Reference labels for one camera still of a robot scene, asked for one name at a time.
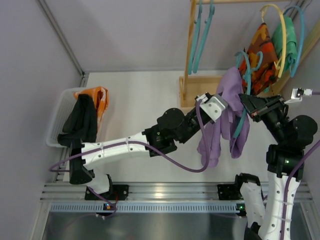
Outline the purple trousers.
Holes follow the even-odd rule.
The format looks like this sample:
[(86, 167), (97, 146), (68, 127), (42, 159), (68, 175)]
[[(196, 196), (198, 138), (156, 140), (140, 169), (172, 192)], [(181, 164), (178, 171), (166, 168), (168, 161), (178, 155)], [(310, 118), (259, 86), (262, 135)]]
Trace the purple trousers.
[(209, 160), (208, 167), (214, 168), (221, 156), (221, 138), (229, 141), (229, 152), (233, 159), (242, 155), (250, 131), (250, 121), (244, 113), (239, 94), (243, 93), (242, 77), (234, 66), (227, 70), (218, 84), (217, 94), (227, 102), (228, 107), (222, 112), (216, 123), (207, 123), (204, 128), (204, 136), (197, 147), (201, 155), (201, 164), (206, 163), (206, 147), (204, 139), (207, 139)]

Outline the teal hanger with trousers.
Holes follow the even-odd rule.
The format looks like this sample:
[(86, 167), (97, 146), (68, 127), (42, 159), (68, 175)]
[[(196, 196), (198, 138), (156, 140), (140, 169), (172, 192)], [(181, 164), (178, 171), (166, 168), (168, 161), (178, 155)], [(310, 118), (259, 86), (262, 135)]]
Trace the teal hanger with trousers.
[[(245, 92), (246, 95), (250, 95), (251, 94), (251, 86), (252, 86), (251, 76), (252, 76), (252, 73), (257, 71), (260, 68), (260, 65), (261, 65), (261, 63), (263, 61), (263, 53), (261, 51), (259, 51), (255, 56), (258, 57), (258, 63), (256, 65), (256, 67), (251, 68), (251, 64), (250, 64), (249, 57), (248, 57), (247, 53), (245, 53), (244, 51), (238, 51), (235, 54), (236, 67), (237, 68), (239, 68), (240, 65), (241, 65), (241, 58), (242, 57), (244, 58), (245, 63), (246, 63), (246, 67), (247, 68), (246, 68), (246, 71), (245, 71), (245, 73), (243, 75), (244, 81), (245, 81), (245, 83), (247, 83), (247, 90)], [(246, 116), (247, 116), (247, 110), (244, 107), (242, 115), (241, 115), (241, 118), (238, 121), (236, 129), (235, 129), (234, 134), (233, 134), (233, 138), (234, 139), (236, 139), (240, 135), (240, 133), (242, 131), (242, 128), (244, 126), (244, 122), (245, 122)]]

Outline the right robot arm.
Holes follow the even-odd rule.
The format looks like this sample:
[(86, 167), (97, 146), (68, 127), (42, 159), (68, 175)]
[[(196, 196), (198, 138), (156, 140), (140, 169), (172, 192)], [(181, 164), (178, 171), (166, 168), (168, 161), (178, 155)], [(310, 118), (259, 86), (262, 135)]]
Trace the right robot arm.
[(240, 94), (240, 100), (254, 122), (263, 122), (276, 144), (266, 153), (268, 194), (263, 198), (257, 176), (241, 173), (235, 184), (245, 203), (246, 240), (289, 240), (296, 192), (301, 183), (304, 163), (317, 148), (307, 153), (306, 146), (318, 131), (316, 121), (307, 115), (289, 119), (289, 106), (281, 95), (258, 97)]

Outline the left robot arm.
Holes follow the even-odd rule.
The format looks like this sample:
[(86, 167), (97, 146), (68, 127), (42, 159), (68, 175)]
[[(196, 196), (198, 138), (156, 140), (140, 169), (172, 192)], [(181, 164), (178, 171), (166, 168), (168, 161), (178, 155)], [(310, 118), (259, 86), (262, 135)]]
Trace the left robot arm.
[(69, 183), (86, 185), (97, 194), (112, 192), (112, 180), (99, 167), (134, 157), (167, 158), (196, 133), (203, 132), (207, 123), (215, 123), (228, 104), (220, 94), (208, 92), (195, 98), (195, 107), (187, 114), (170, 108), (157, 119), (156, 125), (144, 131), (105, 142), (84, 142), (72, 151), (69, 160)]

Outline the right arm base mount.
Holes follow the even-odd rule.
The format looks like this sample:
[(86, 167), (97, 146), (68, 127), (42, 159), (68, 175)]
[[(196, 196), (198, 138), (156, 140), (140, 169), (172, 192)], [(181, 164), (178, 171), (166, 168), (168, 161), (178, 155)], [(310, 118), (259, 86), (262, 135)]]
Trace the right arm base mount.
[(240, 189), (236, 184), (218, 184), (217, 185), (218, 199), (220, 201), (238, 201), (243, 197)]

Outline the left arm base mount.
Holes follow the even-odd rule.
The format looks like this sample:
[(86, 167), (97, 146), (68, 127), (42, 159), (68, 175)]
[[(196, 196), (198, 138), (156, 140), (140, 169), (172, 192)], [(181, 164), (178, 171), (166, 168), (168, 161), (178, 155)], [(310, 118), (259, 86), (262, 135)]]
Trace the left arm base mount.
[[(99, 193), (101, 197), (108, 201), (125, 201), (129, 195), (129, 185), (127, 184), (113, 184), (108, 192)], [(86, 188), (84, 199), (86, 201), (98, 201), (101, 200), (97, 197), (89, 188)]]

